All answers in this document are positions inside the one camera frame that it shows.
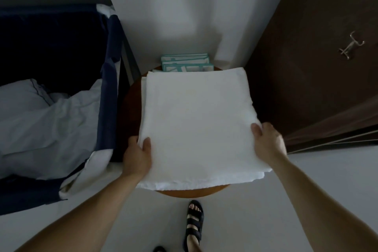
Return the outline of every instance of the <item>wardrobe door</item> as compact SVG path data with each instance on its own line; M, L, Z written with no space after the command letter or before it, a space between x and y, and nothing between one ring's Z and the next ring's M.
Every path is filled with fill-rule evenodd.
M341 54L352 32L358 44ZM258 117L289 145L367 126L360 107L378 112L363 105L375 106L378 96L377 45L378 0L281 0L246 66ZM332 118L348 110L338 130Z

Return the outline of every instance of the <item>white floor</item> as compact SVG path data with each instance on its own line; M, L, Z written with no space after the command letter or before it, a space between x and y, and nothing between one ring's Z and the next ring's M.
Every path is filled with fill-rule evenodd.
M378 231L378 147L317 152L292 157L310 177ZM0 250L13 251L100 187L68 201L0 216ZM204 251L311 251L300 223L274 173L231 185L199 199L205 211ZM188 200L135 190L102 251L181 251Z

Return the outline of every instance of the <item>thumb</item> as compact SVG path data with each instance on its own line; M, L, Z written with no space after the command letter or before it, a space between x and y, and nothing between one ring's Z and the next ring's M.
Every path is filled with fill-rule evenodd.
M151 139L149 137L145 138L143 141L143 151L151 154Z
M261 130L261 128L258 124L253 123L251 125L251 130L252 130L252 133L253 133L253 136L255 137L255 139L258 139L259 137L262 136L262 130Z

